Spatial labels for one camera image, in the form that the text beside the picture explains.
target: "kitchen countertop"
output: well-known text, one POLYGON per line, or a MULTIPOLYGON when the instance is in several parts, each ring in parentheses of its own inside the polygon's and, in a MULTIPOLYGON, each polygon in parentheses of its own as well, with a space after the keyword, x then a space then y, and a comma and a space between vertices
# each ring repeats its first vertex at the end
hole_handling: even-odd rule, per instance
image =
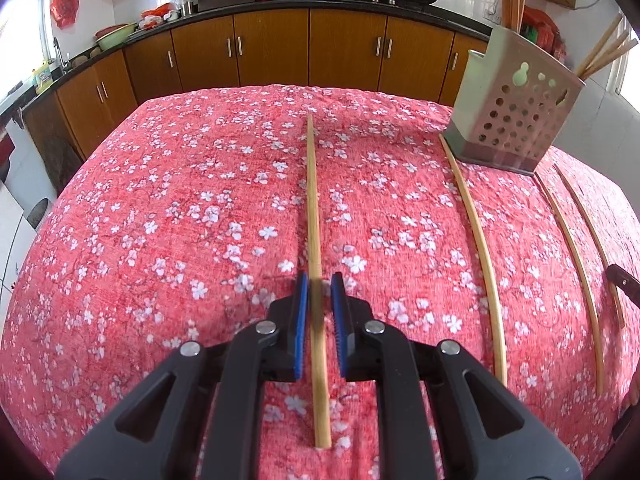
POLYGON ((138 41, 145 40, 155 34, 172 30, 175 27, 181 27, 189 23, 200 22, 203 20, 210 20, 211 18, 218 18, 220 16, 228 16, 229 14, 239 14, 241 12, 253 12, 256 10, 271 10, 271 9, 342 9, 342 10, 359 10, 361 12, 374 12, 377 14, 384 14, 386 16, 395 16, 398 18, 405 18, 408 20, 414 20, 416 22, 427 23, 429 25, 435 25, 436 27, 446 28, 454 32, 461 32, 473 38, 479 40, 489 41, 491 35, 491 27, 483 23, 477 22, 471 18, 451 12, 450 10, 443 9, 437 6, 424 6, 424 11, 405 9, 402 7, 389 5, 386 3, 373 3, 371 0, 270 0, 268 2, 252 2, 248 4, 240 4, 235 6, 221 7, 219 9, 206 10, 204 12, 198 12, 191 16, 179 18, 173 22, 164 23, 155 27, 148 32, 137 32, 132 35, 124 43, 114 46, 108 50, 105 50, 98 56, 89 59, 78 68, 66 73, 50 86, 41 95, 29 99, 27 91, 23 91, 22 95, 27 96, 26 99, 15 98, 9 106, 6 106, 4 102, 0 104, 0 124, 6 116, 10 117, 17 107, 22 107, 22 110, 26 110, 31 104, 37 102, 41 96, 48 95, 49 92, 55 90, 59 86, 63 85, 66 81, 70 80, 82 70, 90 67, 101 59, 107 57, 109 54, 116 52, 117 50, 129 46, 138 41))

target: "table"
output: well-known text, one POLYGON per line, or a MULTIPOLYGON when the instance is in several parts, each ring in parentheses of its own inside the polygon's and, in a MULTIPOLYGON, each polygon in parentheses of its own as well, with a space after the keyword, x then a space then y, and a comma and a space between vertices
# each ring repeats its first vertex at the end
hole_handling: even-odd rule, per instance
MULTIPOLYGON (((0 403, 49 467, 181 342, 211 345, 292 293, 306 261, 305 133, 318 129, 323 273, 379 319, 492 368, 490 319, 468 219, 437 134, 450 110, 380 93, 267 86, 146 102, 89 158, 25 260, 0 351, 0 403)), ((640 274, 640 224, 620 189, 556 149, 540 167, 572 226, 600 317, 607 377, 568 247, 533 179, 462 165, 503 304, 509 388, 591 470, 640 354, 621 331, 587 226, 640 274)), ((378 478, 374 387, 338 376, 327 317, 334 447, 313 443, 309 356, 266 387, 261 478, 378 478)))

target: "black handle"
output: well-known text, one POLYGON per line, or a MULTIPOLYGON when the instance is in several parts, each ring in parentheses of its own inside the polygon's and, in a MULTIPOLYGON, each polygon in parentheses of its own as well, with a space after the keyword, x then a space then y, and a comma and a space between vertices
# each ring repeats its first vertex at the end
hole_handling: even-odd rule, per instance
POLYGON ((625 410, 622 416, 613 425, 613 428, 611 430, 611 436, 613 437, 614 441, 618 440, 622 436, 622 434, 625 432, 628 425, 633 420, 634 415, 636 415, 637 413, 638 413, 637 404, 635 406, 631 405, 625 410))
POLYGON ((605 271, 607 279, 624 292, 633 304, 640 308, 640 282, 617 264, 611 264, 605 271))

